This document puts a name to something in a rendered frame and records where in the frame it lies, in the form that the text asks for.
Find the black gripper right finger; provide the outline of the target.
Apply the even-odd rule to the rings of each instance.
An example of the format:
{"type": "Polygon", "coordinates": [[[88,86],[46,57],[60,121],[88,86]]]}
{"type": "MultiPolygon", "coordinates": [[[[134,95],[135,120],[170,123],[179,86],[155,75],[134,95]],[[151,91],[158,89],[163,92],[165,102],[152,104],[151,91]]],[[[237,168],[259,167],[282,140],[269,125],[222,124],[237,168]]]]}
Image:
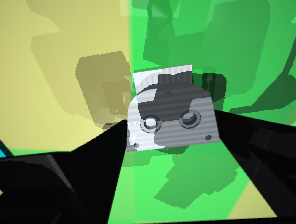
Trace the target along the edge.
{"type": "Polygon", "coordinates": [[[275,215],[296,216],[296,126],[214,113],[220,140],[275,215]]]}

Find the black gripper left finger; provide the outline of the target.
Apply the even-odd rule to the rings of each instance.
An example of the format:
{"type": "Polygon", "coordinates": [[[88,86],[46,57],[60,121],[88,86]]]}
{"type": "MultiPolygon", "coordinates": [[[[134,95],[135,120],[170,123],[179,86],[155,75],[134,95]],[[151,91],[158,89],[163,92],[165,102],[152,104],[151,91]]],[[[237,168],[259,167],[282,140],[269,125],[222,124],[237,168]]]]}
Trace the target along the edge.
{"type": "Polygon", "coordinates": [[[88,224],[108,224],[127,147],[127,120],[72,151],[0,157],[0,190],[60,185],[88,224]]]}

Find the cyan flat bar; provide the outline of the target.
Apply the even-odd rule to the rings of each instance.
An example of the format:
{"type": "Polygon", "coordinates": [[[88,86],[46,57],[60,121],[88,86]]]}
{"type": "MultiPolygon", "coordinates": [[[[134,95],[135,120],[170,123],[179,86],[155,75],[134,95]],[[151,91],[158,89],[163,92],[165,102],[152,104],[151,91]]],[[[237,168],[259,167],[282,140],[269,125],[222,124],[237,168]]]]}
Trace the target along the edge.
{"type": "Polygon", "coordinates": [[[7,147],[0,140],[0,157],[13,156],[7,147]]]}

